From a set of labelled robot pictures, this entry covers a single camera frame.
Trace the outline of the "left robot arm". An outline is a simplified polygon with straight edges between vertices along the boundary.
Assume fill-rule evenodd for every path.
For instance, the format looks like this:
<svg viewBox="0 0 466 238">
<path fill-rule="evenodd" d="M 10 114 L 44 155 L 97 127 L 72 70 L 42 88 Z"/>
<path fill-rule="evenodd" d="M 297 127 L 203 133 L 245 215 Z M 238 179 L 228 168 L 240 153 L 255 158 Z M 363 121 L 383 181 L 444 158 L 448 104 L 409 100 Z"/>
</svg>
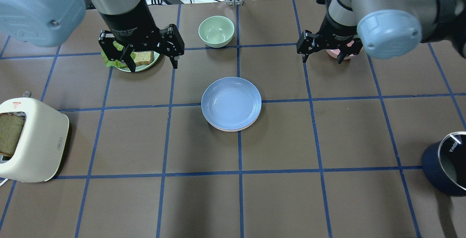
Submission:
<svg viewBox="0 0 466 238">
<path fill-rule="evenodd" d="M 178 67 L 185 50 L 179 30 L 174 24 L 158 28 L 146 0 L 0 0 L 1 31 L 36 46 L 59 46 L 81 24 L 89 4 L 108 26 L 98 39 L 108 61 L 135 72 L 135 53 L 156 52 Z"/>
</svg>

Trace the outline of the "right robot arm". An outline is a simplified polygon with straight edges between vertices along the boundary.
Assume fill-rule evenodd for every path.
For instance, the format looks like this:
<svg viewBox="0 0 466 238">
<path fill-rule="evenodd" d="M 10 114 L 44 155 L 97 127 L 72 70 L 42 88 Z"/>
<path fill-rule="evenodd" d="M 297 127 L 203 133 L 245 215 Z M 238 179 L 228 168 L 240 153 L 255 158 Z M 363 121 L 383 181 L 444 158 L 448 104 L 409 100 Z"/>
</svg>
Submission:
<svg viewBox="0 0 466 238">
<path fill-rule="evenodd" d="M 337 62 L 361 49 L 391 59 L 420 43 L 448 40 L 465 57 L 465 0 L 316 0 L 326 14 L 317 33 L 304 30 L 296 49 L 310 54 L 338 49 Z"/>
</svg>

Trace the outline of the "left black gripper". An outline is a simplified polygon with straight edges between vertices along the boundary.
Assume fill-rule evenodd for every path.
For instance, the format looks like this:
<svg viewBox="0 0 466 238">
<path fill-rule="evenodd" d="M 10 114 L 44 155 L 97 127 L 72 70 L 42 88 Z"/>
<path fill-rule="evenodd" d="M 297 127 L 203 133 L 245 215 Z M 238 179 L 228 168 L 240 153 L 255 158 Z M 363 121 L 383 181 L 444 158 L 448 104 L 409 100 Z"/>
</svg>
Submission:
<svg viewBox="0 0 466 238">
<path fill-rule="evenodd" d="M 135 72 L 132 52 L 154 51 L 170 59 L 173 69 L 178 69 L 179 57 L 184 55 L 185 43 L 175 24 L 159 29 L 148 7 L 135 7 L 119 15 L 100 13 L 108 30 L 100 32 L 98 44 L 110 59 L 127 64 Z M 113 42 L 117 41 L 124 48 L 118 52 Z"/>
</svg>

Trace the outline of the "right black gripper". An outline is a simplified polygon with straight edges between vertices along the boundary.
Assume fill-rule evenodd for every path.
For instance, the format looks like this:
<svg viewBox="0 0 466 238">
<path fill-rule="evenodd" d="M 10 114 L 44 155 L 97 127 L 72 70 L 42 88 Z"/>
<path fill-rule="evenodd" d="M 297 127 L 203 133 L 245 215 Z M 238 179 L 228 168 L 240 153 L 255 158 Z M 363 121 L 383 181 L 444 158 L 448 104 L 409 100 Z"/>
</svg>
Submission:
<svg viewBox="0 0 466 238">
<path fill-rule="evenodd" d="M 356 34 L 356 26 L 345 26 L 325 15 L 317 33 L 304 30 L 296 43 L 296 51 L 306 63 L 309 55 L 323 49 L 337 49 L 337 64 L 358 55 L 363 49 L 361 39 Z"/>
</svg>

